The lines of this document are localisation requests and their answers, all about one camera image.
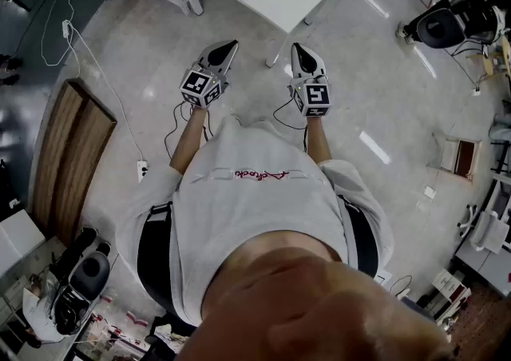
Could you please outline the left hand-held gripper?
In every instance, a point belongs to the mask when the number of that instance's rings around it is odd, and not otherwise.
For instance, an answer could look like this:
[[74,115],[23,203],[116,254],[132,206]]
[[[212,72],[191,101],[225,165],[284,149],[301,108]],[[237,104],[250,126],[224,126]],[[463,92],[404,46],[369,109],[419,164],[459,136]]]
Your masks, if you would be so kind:
[[180,93],[189,104],[207,109],[227,89],[226,80],[239,49],[237,40],[221,41],[207,46],[180,83]]

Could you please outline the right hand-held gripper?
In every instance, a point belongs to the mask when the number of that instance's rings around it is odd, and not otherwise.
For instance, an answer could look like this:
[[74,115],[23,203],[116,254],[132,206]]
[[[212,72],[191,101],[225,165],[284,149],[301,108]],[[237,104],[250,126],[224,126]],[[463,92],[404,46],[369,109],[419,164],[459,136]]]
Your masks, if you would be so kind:
[[332,107],[330,86],[323,59],[301,43],[291,47],[293,78],[288,85],[290,97],[303,117],[324,117]]

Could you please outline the person's right forearm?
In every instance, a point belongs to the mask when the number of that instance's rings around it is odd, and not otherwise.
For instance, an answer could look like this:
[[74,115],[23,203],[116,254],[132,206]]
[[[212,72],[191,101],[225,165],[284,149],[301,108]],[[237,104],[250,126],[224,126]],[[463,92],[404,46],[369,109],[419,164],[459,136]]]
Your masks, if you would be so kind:
[[321,117],[307,118],[307,154],[318,165],[332,159]]

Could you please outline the person's left forearm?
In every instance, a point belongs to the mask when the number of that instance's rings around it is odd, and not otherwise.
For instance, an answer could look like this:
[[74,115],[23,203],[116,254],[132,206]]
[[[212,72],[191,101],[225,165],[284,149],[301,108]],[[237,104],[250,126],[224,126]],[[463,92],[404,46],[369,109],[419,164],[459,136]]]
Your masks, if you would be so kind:
[[169,166],[181,175],[185,174],[186,169],[200,148],[200,139],[206,116],[206,109],[194,107],[191,117],[177,143]]

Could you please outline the person's grey t-shirt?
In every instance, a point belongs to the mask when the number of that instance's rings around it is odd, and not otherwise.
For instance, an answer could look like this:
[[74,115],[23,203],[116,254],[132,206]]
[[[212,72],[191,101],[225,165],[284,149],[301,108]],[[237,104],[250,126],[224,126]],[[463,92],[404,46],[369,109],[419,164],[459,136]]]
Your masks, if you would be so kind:
[[341,160],[316,164],[268,121],[243,126],[225,117],[184,175],[163,165],[137,186],[116,229],[116,245],[132,273],[151,212],[170,235],[163,249],[149,243],[157,268],[169,271],[173,309],[201,324],[205,292],[226,258],[264,233],[291,231],[316,238],[341,261],[370,276],[394,250],[380,204],[356,168]]

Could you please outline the brown wooden panel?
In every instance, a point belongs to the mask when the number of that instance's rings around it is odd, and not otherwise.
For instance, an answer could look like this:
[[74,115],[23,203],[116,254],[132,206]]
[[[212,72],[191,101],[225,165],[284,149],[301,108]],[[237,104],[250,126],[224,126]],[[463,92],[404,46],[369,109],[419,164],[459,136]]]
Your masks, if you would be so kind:
[[31,212],[46,238],[70,246],[117,120],[80,78],[64,81],[42,132]]

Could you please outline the yellow wooden stool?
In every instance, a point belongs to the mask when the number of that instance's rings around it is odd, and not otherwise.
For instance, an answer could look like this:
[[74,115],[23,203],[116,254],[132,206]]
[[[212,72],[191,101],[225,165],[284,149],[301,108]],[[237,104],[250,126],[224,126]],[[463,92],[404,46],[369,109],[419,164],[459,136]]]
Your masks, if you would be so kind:
[[482,63],[485,73],[481,81],[498,75],[505,75],[511,80],[511,44],[505,35],[495,47],[483,46],[479,54],[469,55],[467,59]]

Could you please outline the open floor box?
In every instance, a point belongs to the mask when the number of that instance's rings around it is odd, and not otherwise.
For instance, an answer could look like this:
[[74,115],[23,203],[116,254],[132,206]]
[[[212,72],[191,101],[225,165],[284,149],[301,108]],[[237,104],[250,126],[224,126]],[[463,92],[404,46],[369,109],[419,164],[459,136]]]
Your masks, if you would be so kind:
[[442,131],[433,131],[432,138],[434,150],[427,166],[472,183],[477,170],[481,141],[450,136]]

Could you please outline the white office chair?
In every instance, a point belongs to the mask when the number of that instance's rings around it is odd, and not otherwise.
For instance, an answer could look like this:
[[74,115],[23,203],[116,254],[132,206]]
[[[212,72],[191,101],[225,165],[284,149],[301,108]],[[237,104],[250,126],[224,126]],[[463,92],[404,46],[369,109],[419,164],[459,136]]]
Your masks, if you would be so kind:
[[476,205],[468,204],[466,219],[458,223],[460,237],[469,237],[469,243],[472,248],[481,252],[488,250],[498,254],[503,248],[511,252],[511,242],[507,241],[507,236],[511,227],[498,218],[495,211],[479,211]]

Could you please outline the white square cabinet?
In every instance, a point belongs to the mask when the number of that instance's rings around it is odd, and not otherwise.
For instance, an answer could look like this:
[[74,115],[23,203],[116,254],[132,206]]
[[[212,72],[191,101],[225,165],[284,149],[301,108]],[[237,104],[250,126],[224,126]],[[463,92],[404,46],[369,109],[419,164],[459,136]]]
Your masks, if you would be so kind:
[[0,277],[45,241],[24,209],[0,222]]

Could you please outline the white low cabinet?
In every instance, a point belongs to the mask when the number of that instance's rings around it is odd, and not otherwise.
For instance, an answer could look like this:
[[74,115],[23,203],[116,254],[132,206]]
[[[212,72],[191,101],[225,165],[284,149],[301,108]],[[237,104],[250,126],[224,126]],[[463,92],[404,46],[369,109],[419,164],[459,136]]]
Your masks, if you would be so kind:
[[502,296],[511,296],[511,252],[503,248],[498,254],[488,249],[476,251],[465,240],[455,256],[485,279]]

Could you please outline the brown patterned carpet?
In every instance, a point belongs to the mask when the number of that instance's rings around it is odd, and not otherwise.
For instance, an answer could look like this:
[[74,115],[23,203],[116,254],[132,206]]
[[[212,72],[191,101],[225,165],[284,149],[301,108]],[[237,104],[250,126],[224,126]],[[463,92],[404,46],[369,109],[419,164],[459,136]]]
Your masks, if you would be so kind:
[[475,282],[450,328],[455,361],[511,361],[511,296]]

